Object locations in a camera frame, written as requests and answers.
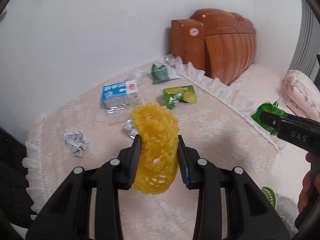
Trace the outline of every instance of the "white ruffle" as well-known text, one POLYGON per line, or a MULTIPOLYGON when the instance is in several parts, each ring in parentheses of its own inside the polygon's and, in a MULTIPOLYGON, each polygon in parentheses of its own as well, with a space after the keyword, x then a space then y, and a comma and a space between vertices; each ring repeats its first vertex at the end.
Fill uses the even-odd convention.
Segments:
POLYGON ((308 76, 299 70, 289 70, 284 78, 284 84, 287 83, 292 87, 296 87, 307 99, 308 103, 320 113, 320 93, 316 85, 308 78, 308 76))
POLYGON ((28 141, 25 142, 28 157, 22 160, 22 165, 28 168, 26 179, 29 182, 29 187, 26 188, 26 191, 34 203, 31 209, 36 213, 40 212, 47 201, 42 177, 41 133, 43 119, 41 117, 30 131, 28 141))
POLYGON ((219 101, 229 106, 233 111, 239 114, 247 123, 249 123, 260 135, 272 143, 275 148, 280 151, 285 147, 285 142, 276 136, 270 135, 268 131, 264 130, 252 118, 252 112, 257 110, 257 106, 252 101, 240 95, 239 90, 234 90, 231 87, 223 84, 218 78, 212 79, 205 76, 203 70, 197 70, 193 67, 191 62, 183 65, 180 57, 176 58, 176 66, 180 74, 187 78, 192 83, 201 87, 204 91, 217 98, 219 101))

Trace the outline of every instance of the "yellow slime-like object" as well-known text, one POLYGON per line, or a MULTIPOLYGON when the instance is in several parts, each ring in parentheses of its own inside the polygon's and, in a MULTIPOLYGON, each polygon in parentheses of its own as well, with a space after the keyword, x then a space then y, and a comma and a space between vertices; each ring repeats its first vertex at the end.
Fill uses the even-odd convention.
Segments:
POLYGON ((178 171, 178 122, 166 106, 147 102, 132 113, 142 139, 141 155, 133 188, 144 194, 165 192, 178 171))

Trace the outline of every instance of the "silver screw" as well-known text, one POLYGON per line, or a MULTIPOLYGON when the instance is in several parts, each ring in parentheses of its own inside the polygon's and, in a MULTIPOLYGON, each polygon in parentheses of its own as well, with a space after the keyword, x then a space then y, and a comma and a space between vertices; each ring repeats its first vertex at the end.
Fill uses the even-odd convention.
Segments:
POLYGON ((120 164, 120 160, 119 160, 119 159, 112 159, 112 160, 110 161, 110 164, 111 164, 112 166, 117 166, 117 165, 120 164))
POLYGON ((235 173, 242 174, 243 173, 243 169, 241 167, 235 167, 235 173))
POLYGON ((83 169, 81 167, 76 167, 76 168, 73 169, 73 172, 75 174, 80 174, 82 171, 83 171, 83 169))
POLYGON ((206 159, 198 159, 198 164, 201 166, 205 166, 207 164, 207 160, 206 159))

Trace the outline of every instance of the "finger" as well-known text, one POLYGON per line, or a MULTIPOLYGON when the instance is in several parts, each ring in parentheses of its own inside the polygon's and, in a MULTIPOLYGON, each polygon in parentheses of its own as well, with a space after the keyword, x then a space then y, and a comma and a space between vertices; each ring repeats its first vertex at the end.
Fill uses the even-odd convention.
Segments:
POLYGON ((315 185, 316 185, 316 189, 318 190, 318 192, 320 194, 320 174, 318 174, 318 176, 316 177, 315 185))
POLYGON ((311 181, 310 173, 311 171, 308 171, 302 180, 304 193, 308 193, 311 188, 312 181, 311 181))
POLYGON ((299 201, 298 201, 298 210, 302 212, 304 208, 308 205, 308 194, 303 190, 300 192, 299 201))
POLYGON ((307 153, 307 154, 306 154, 306 161, 307 161, 308 163, 311 163, 311 153, 307 153))

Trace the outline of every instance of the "wooden headboard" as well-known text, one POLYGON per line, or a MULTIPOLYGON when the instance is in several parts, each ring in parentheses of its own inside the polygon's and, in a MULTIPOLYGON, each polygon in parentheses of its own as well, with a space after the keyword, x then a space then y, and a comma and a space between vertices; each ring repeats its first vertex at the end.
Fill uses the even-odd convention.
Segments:
POLYGON ((240 14, 200 9, 191 19, 172 21, 171 53, 229 85, 253 63, 256 30, 240 14))

